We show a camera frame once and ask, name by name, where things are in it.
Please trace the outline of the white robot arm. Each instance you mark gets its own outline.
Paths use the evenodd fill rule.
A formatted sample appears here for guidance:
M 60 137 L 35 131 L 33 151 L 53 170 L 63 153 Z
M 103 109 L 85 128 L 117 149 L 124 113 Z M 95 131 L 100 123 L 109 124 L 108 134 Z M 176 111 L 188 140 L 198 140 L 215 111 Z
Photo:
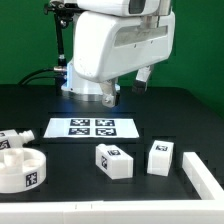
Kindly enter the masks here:
M 135 71 L 133 91 L 147 90 L 155 64 L 171 54 L 175 30 L 172 0 L 76 0 L 73 58 L 65 95 L 118 104 L 118 78 Z

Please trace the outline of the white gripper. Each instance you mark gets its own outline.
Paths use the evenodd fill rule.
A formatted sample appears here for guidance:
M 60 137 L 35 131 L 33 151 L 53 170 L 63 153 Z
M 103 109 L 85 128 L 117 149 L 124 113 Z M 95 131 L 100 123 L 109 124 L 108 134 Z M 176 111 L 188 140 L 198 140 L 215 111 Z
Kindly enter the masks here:
M 172 51 L 174 29 L 173 12 L 161 17 L 157 28 L 146 28 L 141 17 L 86 11 L 76 24 L 74 69 L 84 79 L 102 82 L 102 104 L 112 108 L 116 102 L 113 78 L 139 69 L 132 91 L 145 93 L 153 64 L 166 60 Z

